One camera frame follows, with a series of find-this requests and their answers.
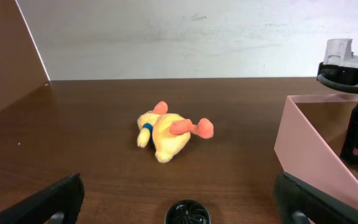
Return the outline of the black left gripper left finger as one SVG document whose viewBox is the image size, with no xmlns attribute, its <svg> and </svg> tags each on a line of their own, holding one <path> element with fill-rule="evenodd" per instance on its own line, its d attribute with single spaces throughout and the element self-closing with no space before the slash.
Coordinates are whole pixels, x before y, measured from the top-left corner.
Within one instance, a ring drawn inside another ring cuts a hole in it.
<svg viewBox="0 0 358 224">
<path fill-rule="evenodd" d="M 72 174 L 1 211 L 0 223 L 45 223 L 57 213 L 76 223 L 84 197 L 80 174 Z"/>
</svg>

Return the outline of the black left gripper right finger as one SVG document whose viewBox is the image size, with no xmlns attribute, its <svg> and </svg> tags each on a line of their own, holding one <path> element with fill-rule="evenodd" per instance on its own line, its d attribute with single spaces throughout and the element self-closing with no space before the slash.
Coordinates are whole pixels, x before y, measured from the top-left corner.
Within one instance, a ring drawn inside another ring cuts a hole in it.
<svg viewBox="0 0 358 224">
<path fill-rule="evenodd" d="M 358 224 L 357 209 L 287 172 L 277 175 L 273 197 L 284 224 Z"/>
</svg>

